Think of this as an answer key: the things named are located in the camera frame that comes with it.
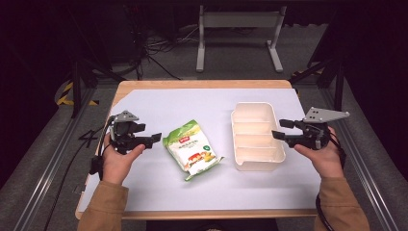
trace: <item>metal stand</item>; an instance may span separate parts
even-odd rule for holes
[[[124,78],[114,74],[106,67],[92,61],[84,59],[81,50],[81,39],[86,44],[92,42],[85,36],[85,31],[82,30],[77,22],[76,18],[72,14],[69,6],[58,7],[46,1],[43,4],[39,4],[42,15],[50,22],[54,32],[57,33],[59,41],[64,45],[65,52],[69,56],[72,63],[72,83],[73,83],[73,101],[74,110],[72,118],[76,117],[80,111],[81,105],[81,84],[85,83],[86,88],[95,88],[97,86],[97,79],[92,72],[94,69],[100,71],[106,76],[121,82]],[[92,53],[92,58],[99,63],[104,63],[98,59],[96,54]]]
[[[276,72],[282,72],[283,67],[276,52],[276,42],[282,28],[286,7],[282,7],[280,12],[204,12],[204,7],[200,6],[199,16],[199,44],[197,54],[197,72],[204,71],[204,28],[220,27],[272,27],[273,38],[267,40],[269,54],[272,58]]]
[[[324,70],[317,80],[318,87],[328,88],[333,79],[337,77],[334,97],[334,110],[341,111],[344,87],[344,68],[342,61],[330,59],[327,61],[320,62],[310,67],[309,69],[303,71],[302,73],[297,74],[292,79],[290,79],[289,82],[293,85],[296,82],[310,76],[314,72],[319,71],[323,68]]]

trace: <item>snack bag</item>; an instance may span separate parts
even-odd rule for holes
[[[186,181],[216,166],[223,158],[216,157],[207,137],[195,120],[170,132],[168,137],[163,138],[163,145],[180,168],[189,172],[190,175],[185,179]]]

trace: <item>forearm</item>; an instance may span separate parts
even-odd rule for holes
[[[120,230],[128,189],[101,181],[82,214],[78,230]]]
[[[322,178],[319,197],[324,216],[335,230],[370,230],[366,215],[345,178]],[[327,230],[319,217],[315,230]]]

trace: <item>white plastic tray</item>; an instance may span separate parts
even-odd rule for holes
[[[271,133],[277,125],[269,103],[238,103],[231,121],[238,170],[275,170],[285,160],[282,142]]]

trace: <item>cable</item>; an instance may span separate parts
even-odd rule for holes
[[[232,28],[231,31],[234,32],[234,33],[237,33],[239,35],[242,35],[242,36],[248,36],[248,35],[252,34],[254,32],[254,30],[255,30],[254,27],[251,27],[251,28],[235,27],[235,28]]]
[[[196,42],[198,42],[198,40],[197,39],[194,39],[194,38],[190,38],[190,36],[194,33],[194,32],[196,32],[198,30],[198,27],[195,27],[193,30],[191,30],[190,32],[188,32],[183,38],[177,38],[176,39],[176,42],[175,43],[172,43],[172,42],[170,42],[170,41],[168,41],[168,40],[165,40],[165,39],[162,39],[162,40],[159,40],[159,41],[156,41],[156,40],[154,40],[153,39],[153,42],[152,43],[147,43],[146,45],[145,45],[145,49],[147,50],[147,51],[154,51],[154,53],[149,53],[149,55],[154,55],[154,54],[157,54],[158,52],[164,52],[164,53],[166,53],[166,52],[169,52],[169,51],[171,51],[172,49],[174,49],[175,47],[177,47],[178,45],[180,45],[180,44],[186,44],[187,42],[189,42],[189,41],[196,41]]]
[[[168,70],[166,70],[161,64],[159,64],[159,62],[157,62],[155,59],[153,59],[153,57],[151,57],[151,56],[149,56],[149,55],[147,55],[147,57],[149,58],[149,59],[151,59],[154,63],[156,63],[159,67],[161,67],[165,72],[167,72],[167,74],[169,74],[171,77],[173,77],[174,79],[177,79],[177,80],[183,80],[183,79],[181,79],[181,78],[179,78],[179,77],[177,77],[177,76],[174,76],[173,74],[171,74],[170,72],[168,72]]]
[[[109,146],[111,146],[111,145],[112,145],[111,143],[109,143],[108,145],[106,145],[106,147],[103,149],[102,155],[105,153],[105,150],[106,150]]]
[[[145,15],[143,10],[138,7],[138,5],[134,4],[123,5],[123,10],[126,14],[130,34],[132,34],[133,43],[136,49],[134,57],[135,64],[134,69],[132,70],[136,70],[137,79],[141,80],[141,77],[143,75],[143,71],[141,69],[141,59],[144,58],[147,54],[147,51],[144,47],[144,44],[146,42],[146,30],[144,23]]]
[[[102,132],[102,135],[103,136],[101,136],[101,140],[99,140],[99,147],[98,147],[98,156],[102,156],[102,146],[103,146],[103,141],[104,141],[104,136],[105,136],[105,134],[107,133],[107,131],[108,131],[108,128],[109,128],[109,126],[111,125],[111,123],[113,122],[115,120],[115,117],[114,116],[110,116],[109,118],[108,118],[108,121],[106,122],[106,125],[103,127],[103,132]]]
[[[126,69],[119,70],[119,71],[117,71],[117,72],[113,72],[113,71],[112,71],[112,73],[113,73],[113,74],[116,74],[116,75],[118,75],[118,76],[120,76],[120,77],[123,77],[124,75],[129,74],[130,72],[132,72],[132,71],[135,70],[136,68],[137,68],[137,65],[136,65],[136,64],[133,64],[133,65],[129,66],[129,67],[126,68]],[[95,73],[95,72],[92,72],[92,73],[95,74],[96,77],[99,77],[99,78],[110,78],[108,75],[103,74],[103,73]]]
[[[342,149],[342,147],[340,145],[340,142],[339,142],[339,139],[333,133],[330,133],[330,141],[332,141],[336,145],[336,147],[339,149],[339,151],[340,151],[340,153],[339,153],[340,164],[342,165],[342,169],[344,169],[345,157],[346,157],[344,149]],[[328,231],[334,231],[334,228],[330,225],[329,221],[327,220],[326,216],[323,213],[323,210],[321,209],[319,193],[316,196],[316,208],[318,210],[319,218],[320,218],[321,222],[323,223],[324,227]]]
[[[56,197],[55,197],[55,199],[54,199],[54,203],[53,203],[53,205],[52,205],[52,207],[51,207],[51,211],[50,211],[50,213],[49,213],[49,215],[48,215],[47,222],[45,223],[45,226],[44,226],[44,229],[43,229],[44,231],[46,231],[46,230],[48,229],[48,225],[49,225],[49,223],[50,223],[50,221],[51,221],[52,215],[53,215],[54,210],[55,210],[55,207],[56,207],[56,205],[57,205],[58,198],[60,197],[61,190],[63,189],[63,185],[64,185],[65,178],[66,178],[66,176],[67,176],[67,174],[68,174],[68,172],[69,172],[69,169],[71,168],[72,163],[73,163],[74,160],[75,160],[75,157],[78,155],[78,153],[80,152],[80,150],[82,149],[82,147],[85,145],[85,143],[89,142],[89,141],[93,138],[93,135],[95,135],[97,132],[99,132],[100,130],[102,130],[102,128],[104,128],[104,127],[100,127],[100,128],[98,128],[96,131],[92,131],[92,132],[90,133],[89,138],[87,138],[87,139],[79,146],[78,150],[75,152],[74,156],[72,157],[71,161],[69,162],[68,166],[66,167],[66,170],[65,170],[65,173],[64,173],[64,176],[63,176],[63,180],[62,180],[62,182],[60,183],[60,186],[59,186],[58,191],[57,191],[57,195],[56,195]]]

